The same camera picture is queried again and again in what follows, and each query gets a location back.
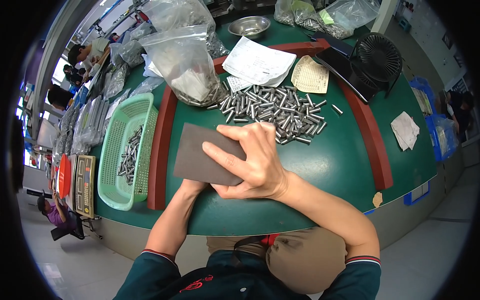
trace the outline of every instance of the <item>green workbench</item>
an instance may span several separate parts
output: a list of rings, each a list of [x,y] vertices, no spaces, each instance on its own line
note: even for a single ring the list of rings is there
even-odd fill
[[[309,37],[299,27],[279,24],[269,16],[272,25],[266,32],[264,40],[257,42],[270,46],[294,42],[309,41]],[[232,49],[238,38],[229,34],[228,25],[217,29],[218,36],[228,49]],[[357,37],[368,30],[359,28],[347,42],[354,44]],[[132,70],[126,81],[125,89],[132,90],[141,83],[144,65]],[[282,85],[292,85],[290,75]],[[221,80],[229,74],[220,75]],[[159,107],[166,83],[153,91],[154,105]],[[315,136],[310,145],[291,142],[278,145],[278,153],[283,166],[296,172],[305,180],[318,188],[339,196],[350,202],[362,212],[368,212],[375,207],[372,198],[377,192],[373,182],[372,169],[367,156],[364,141],[357,122],[343,92],[337,85],[335,76],[330,73],[328,92],[325,95],[313,95],[312,100],[319,102],[327,99],[321,115],[328,125],[324,131]],[[338,116],[331,104],[336,104],[343,115]],[[390,96],[385,99],[380,93],[370,103],[382,134],[388,158],[391,165],[394,185],[383,190],[383,203],[397,199],[427,182],[436,175],[435,158],[432,142],[420,107],[415,99],[407,80],[400,76],[393,87]],[[390,122],[402,111],[413,117],[420,127],[420,135],[413,150],[402,152],[390,127]],[[180,141],[180,135],[185,122],[214,129],[218,124],[224,124],[226,117],[218,110],[205,110],[178,102],[173,122],[170,148],[168,154],[166,202],[170,201],[180,186],[182,179],[173,177],[173,168]],[[99,158],[101,146],[92,149],[91,155]],[[141,228],[152,228],[162,211],[150,210],[146,201],[135,203],[130,211],[119,211],[107,206],[95,192],[95,213],[107,219]],[[188,233],[192,235],[257,235],[265,233],[286,232],[314,226],[314,223],[301,213],[272,200],[225,200],[213,189],[201,193],[195,203],[190,218]]]

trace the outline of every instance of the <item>green plastic basket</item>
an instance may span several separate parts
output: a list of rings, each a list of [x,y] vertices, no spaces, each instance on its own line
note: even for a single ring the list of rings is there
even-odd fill
[[[103,141],[98,169],[98,194],[108,206],[130,210],[134,202],[144,201],[148,191],[148,169],[158,110],[153,106],[153,94],[135,95],[115,109]],[[133,184],[117,176],[128,139],[143,125]]]

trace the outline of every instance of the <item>black chair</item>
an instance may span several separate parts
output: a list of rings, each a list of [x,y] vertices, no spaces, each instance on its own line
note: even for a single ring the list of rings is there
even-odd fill
[[[96,233],[95,228],[93,227],[93,224],[92,224],[92,221],[99,220],[99,219],[101,219],[101,217],[97,217],[97,218],[93,218],[93,219],[92,218],[81,219],[80,214],[78,214],[76,212],[69,211],[69,214],[76,219],[77,229],[76,230],[68,230],[68,229],[61,229],[61,228],[58,228],[58,227],[55,228],[55,229],[52,229],[50,231],[50,233],[52,235],[53,240],[58,240],[59,238],[62,238],[64,236],[68,235],[68,234],[73,235],[74,237],[76,237],[79,240],[83,240],[83,239],[85,239],[85,236],[86,236],[86,235],[84,235],[83,226],[90,229],[90,231],[93,232],[99,239],[103,239],[103,237],[101,235],[98,235]]]

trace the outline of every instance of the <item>sandpaper block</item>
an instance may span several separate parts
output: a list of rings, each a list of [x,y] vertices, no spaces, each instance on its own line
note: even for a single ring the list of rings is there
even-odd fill
[[[233,175],[211,159],[202,149],[203,142],[211,142],[223,151],[245,160],[247,156],[240,143],[216,130],[190,123],[183,125],[173,176],[207,183],[236,186],[243,179]]]

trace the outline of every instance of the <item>red table edge trim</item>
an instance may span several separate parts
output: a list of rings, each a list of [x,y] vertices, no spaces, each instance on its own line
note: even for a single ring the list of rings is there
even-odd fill
[[[290,43],[282,45],[269,46],[288,53],[296,54],[297,57],[304,55],[314,56],[319,51],[330,47],[324,39],[318,39],[316,42]],[[223,56],[213,60],[215,72],[217,74],[225,73],[222,63],[227,57]],[[367,154],[372,168],[373,180],[378,190],[386,189],[393,185],[390,163],[386,154],[385,145],[380,135],[377,122],[373,117],[372,111],[367,105],[355,101],[360,101],[355,93],[345,84],[342,90],[352,107],[355,119],[359,124],[367,149]],[[162,102],[158,111],[155,133],[152,141],[152,151],[150,156],[150,167],[148,175],[148,193],[147,207],[155,210],[163,210],[166,207],[165,192],[167,182],[168,151],[170,148],[170,138],[173,127],[173,119],[177,108],[177,97],[172,89],[167,85],[163,93]]]

